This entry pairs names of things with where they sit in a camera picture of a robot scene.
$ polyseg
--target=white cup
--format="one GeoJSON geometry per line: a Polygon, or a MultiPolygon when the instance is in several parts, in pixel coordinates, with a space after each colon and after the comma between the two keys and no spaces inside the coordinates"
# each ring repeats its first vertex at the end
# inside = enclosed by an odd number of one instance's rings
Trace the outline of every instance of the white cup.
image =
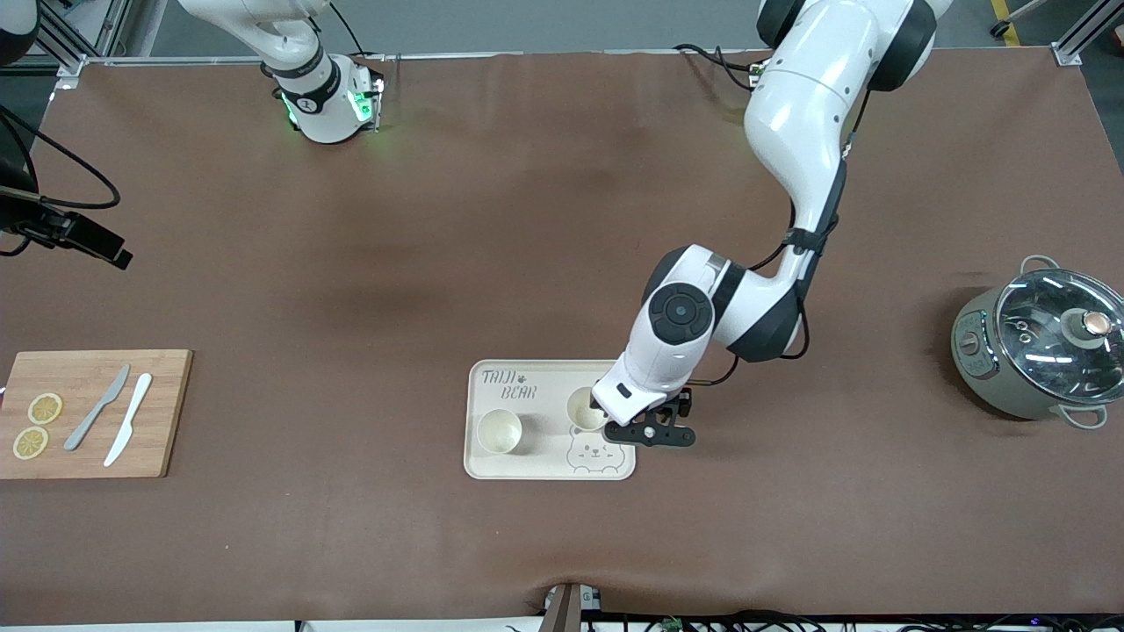
{"type": "Polygon", "coordinates": [[[523,437],[523,422],[510,410],[497,408],[477,422],[477,441],[492,454],[507,454],[523,437]]]}
{"type": "Polygon", "coordinates": [[[566,401],[565,412],[570,415],[570,423],[582,432],[593,432],[601,430],[609,416],[604,410],[589,407],[589,394],[592,389],[588,386],[581,387],[570,395],[566,401]]]}

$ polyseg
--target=pot handle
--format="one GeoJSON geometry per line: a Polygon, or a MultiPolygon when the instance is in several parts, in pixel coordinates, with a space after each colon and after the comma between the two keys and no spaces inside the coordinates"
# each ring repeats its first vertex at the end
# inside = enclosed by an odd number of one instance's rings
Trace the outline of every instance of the pot handle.
{"type": "Polygon", "coordinates": [[[1051,410],[1057,413],[1059,417],[1066,419],[1069,425],[1081,430],[1097,430],[1105,425],[1105,422],[1108,421],[1108,410],[1106,410],[1104,406],[1097,406],[1096,408],[1070,408],[1069,406],[1059,404],[1052,407],[1051,410]],[[1096,413],[1097,423],[1089,425],[1082,424],[1073,418],[1072,413],[1096,413]]]}
{"type": "Polygon", "coordinates": [[[1026,274],[1026,264],[1030,263],[1030,262],[1032,262],[1032,261],[1037,261],[1040,263],[1045,263],[1046,268],[1061,268],[1061,265],[1058,265],[1057,261],[1054,261],[1053,259],[1051,259],[1051,258],[1049,258],[1049,256],[1046,256],[1044,254],[1032,254],[1031,256],[1027,256],[1026,259],[1024,259],[1023,262],[1018,265],[1018,273],[1019,274],[1026,274]]]}

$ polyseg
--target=floor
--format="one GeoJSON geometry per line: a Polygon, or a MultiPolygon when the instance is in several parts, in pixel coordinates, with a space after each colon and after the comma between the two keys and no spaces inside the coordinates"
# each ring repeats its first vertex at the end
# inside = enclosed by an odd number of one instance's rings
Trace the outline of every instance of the floor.
{"type": "MultiPolygon", "coordinates": [[[[1026,0],[1008,0],[1016,9],[1026,0]]],[[[1001,46],[988,35],[996,21],[994,3],[1003,0],[955,0],[942,18],[937,46],[1001,46]]],[[[1016,25],[1024,45],[1057,39],[1085,11],[1087,0],[1050,2],[1016,25]]],[[[139,0],[145,19],[135,21],[126,47],[152,56],[208,57],[250,54],[233,36],[202,22],[176,0],[139,0]]],[[[747,0],[336,0],[362,46],[388,53],[470,53],[669,48],[683,42],[706,47],[763,47],[752,25],[755,1],[747,0]]],[[[320,16],[321,39],[328,51],[352,51],[343,24],[332,13],[320,16]]],[[[1082,72],[1124,169],[1124,54],[1111,33],[1082,53],[1082,72]]],[[[38,121],[51,91],[49,78],[0,76],[0,102],[27,120],[38,121]]],[[[9,159],[15,145],[0,141],[9,159]]]]}

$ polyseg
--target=brown table cover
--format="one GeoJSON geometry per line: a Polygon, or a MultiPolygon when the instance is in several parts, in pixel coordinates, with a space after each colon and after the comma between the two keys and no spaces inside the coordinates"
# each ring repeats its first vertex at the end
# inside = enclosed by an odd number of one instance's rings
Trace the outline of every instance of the brown table cover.
{"type": "MultiPolygon", "coordinates": [[[[91,216],[136,259],[3,261],[0,369],[196,361],[166,479],[0,485],[0,623],[515,615],[561,581],[651,613],[1124,610],[1124,409],[1009,421],[948,350],[1026,254],[1124,287],[1079,70],[940,51],[874,94],[808,355],[700,389],[696,446],[623,482],[469,478],[466,376],[615,356],[673,247],[773,249],[788,201],[746,93],[677,55],[384,70],[382,132],[338,146],[290,130],[254,66],[94,65],[52,103],[45,129],[120,186],[91,216]]],[[[51,195],[103,196],[36,156],[51,195]]]]}

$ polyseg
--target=pot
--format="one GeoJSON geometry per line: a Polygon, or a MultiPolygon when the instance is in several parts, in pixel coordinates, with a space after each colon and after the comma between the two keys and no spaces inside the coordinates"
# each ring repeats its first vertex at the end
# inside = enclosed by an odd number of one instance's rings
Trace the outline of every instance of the pot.
{"type": "Polygon", "coordinates": [[[952,356],[968,386],[991,406],[1096,430],[1108,421],[1105,405],[1124,397],[1122,318],[1124,300],[1112,288],[1032,255],[1015,280],[960,310],[952,356]],[[1028,272],[1032,261],[1046,268],[1028,272]],[[1096,421],[1081,423],[1078,413],[1096,421]]]}

